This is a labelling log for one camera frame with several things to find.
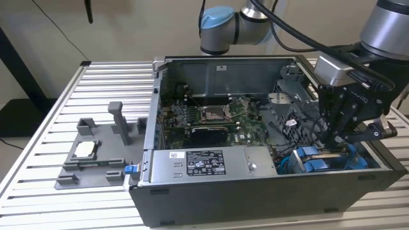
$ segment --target slotted aluminum surface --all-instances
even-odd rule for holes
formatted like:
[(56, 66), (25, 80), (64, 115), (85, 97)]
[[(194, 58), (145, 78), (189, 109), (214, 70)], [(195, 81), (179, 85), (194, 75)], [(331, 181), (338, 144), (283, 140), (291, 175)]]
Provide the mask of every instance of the slotted aluminum surface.
[[(92, 117), (97, 124), (113, 123), (112, 116), (105, 112), (109, 101), (122, 101), (129, 122), (146, 116), (153, 83), (150, 68), (150, 62), (93, 62), (89, 67), (78, 69), (0, 184), (0, 230), (146, 229), (121, 186), (54, 190), (53, 185), (76, 136), (80, 117)], [(394, 109), (387, 119), (398, 129), (398, 136), (382, 142), (409, 168), (409, 121)], [(342, 214), (183, 227), (191, 230), (249, 228), (406, 229), (409, 175), (386, 191), (365, 195)]]

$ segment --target power supply label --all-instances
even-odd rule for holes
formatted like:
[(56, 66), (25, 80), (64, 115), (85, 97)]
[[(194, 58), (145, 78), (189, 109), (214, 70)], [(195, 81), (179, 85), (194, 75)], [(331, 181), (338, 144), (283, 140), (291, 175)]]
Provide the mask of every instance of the power supply label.
[(187, 151), (186, 166), (189, 176), (225, 175), (222, 151)]

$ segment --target black floor stand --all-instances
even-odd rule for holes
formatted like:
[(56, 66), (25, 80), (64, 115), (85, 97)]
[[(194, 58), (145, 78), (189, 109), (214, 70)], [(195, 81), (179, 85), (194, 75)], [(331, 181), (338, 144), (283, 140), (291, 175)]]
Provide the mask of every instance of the black floor stand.
[(42, 120), (30, 99), (12, 99), (0, 110), (0, 138), (32, 137)]
[(50, 110), (54, 99), (45, 97), (1, 28), (0, 59), (29, 98), (10, 100), (0, 110), (0, 137), (30, 137)]

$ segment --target gray plastic post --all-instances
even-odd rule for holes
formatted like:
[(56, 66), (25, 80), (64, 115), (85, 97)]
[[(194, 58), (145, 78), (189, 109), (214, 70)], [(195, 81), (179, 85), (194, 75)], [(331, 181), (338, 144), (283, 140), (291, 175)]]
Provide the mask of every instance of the gray plastic post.
[(81, 118), (77, 123), (77, 131), (81, 136), (93, 136), (90, 128), (94, 128), (94, 120), (92, 118)]
[(121, 135), (124, 145), (130, 144), (130, 137), (128, 134), (128, 124), (125, 118), (122, 117), (122, 103), (121, 102), (109, 102), (108, 112), (113, 115), (113, 121), (117, 126), (117, 131)]

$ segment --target motherboard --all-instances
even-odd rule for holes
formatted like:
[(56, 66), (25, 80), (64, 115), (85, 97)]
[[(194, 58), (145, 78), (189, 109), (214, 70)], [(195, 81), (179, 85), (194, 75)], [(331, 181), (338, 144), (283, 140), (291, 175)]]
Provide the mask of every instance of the motherboard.
[(167, 149), (267, 146), (267, 130), (250, 97), (206, 100), (193, 97), (171, 101), (162, 108)]

